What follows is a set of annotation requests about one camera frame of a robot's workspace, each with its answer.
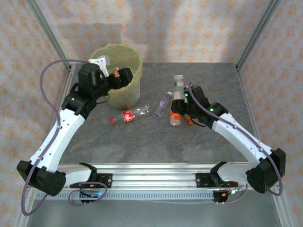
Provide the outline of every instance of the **bottle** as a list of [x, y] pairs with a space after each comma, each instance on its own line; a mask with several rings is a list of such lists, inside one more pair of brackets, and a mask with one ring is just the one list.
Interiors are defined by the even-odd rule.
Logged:
[[[183, 75], [176, 75], [174, 76], [174, 79], [175, 79], [175, 88], [173, 93], [173, 100], [176, 99], [185, 100]], [[170, 111], [169, 122], [173, 126], [181, 124], [181, 115]]]
[[162, 117], [164, 114], [165, 108], [170, 104], [172, 98], [172, 93], [169, 91], [166, 95], [161, 99], [155, 113], [154, 117]]
[[133, 109], [125, 110], [114, 118], [110, 118], [109, 122], [111, 124], [114, 124], [116, 122], [122, 122], [122, 121], [130, 122], [137, 117], [140, 117], [142, 115], [144, 115], [144, 116], [147, 115], [149, 112], [150, 112], [149, 105], [145, 105], [142, 107], [136, 107]]

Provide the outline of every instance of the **wallpaper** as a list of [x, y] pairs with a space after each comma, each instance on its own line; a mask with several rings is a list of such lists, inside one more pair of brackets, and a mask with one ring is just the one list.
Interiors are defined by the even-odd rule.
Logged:
[[[58, 57], [24, 0], [0, 1], [0, 226], [12, 226], [24, 181], [16, 171], [45, 139], [53, 113], [42, 98], [39, 75]], [[45, 75], [46, 94], [57, 100], [64, 67]]]
[[261, 139], [286, 152], [284, 186], [303, 223], [303, 2], [281, 1], [241, 77]]
[[37, 0], [68, 58], [107, 43], [145, 62], [236, 62], [270, 0]]

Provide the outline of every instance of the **yellow trash bin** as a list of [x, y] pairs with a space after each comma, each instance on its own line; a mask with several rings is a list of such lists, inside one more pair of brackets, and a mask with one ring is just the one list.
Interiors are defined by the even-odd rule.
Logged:
[[119, 69], [130, 68], [133, 73], [132, 82], [121, 89], [110, 90], [108, 104], [119, 110], [133, 108], [140, 98], [140, 77], [142, 76], [142, 57], [133, 48], [123, 44], [107, 44], [105, 47], [95, 50], [91, 59], [97, 59], [102, 55], [108, 55], [110, 65], [107, 66], [108, 73], [115, 67]]

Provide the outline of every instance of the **white bottle cap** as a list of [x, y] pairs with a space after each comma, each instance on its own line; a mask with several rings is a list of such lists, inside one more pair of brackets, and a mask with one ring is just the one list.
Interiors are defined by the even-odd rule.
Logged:
[[176, 79], [183, 79], [183, 75], [175, 75], [174, 76], [174, 79], [176, 80]]

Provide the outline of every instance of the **plastic bottle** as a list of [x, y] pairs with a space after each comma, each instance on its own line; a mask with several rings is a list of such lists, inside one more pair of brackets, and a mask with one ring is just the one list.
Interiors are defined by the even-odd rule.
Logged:
[[154, 117], [162, 117], [162, 115], [164, 114], [164, 111], [166, 109], [166, 107], [170, 104], [172, 98], [172, 93], [169, 91], [168, 93], [166, 93], [166, 95], [161, 99], [155, 113], [153, 114]]
[[111, 124], [114, 124], [116, 122], [130, 122], [137, 117], [146, 116], [149, 112], [150, 112], [149, 105], [136, 107], [133, 109], [125, 110], [114, 118], [110, 118], [109, 122]]
[[[173, 100], [176, 99], [185, 100], [183, 75], [176, 75], [174, 76], [174, 79], [175, 79], [175, 88], [173, 93]], [[181, 115], [170, 111], [169, 122], [173, 126], [181, 124]]]

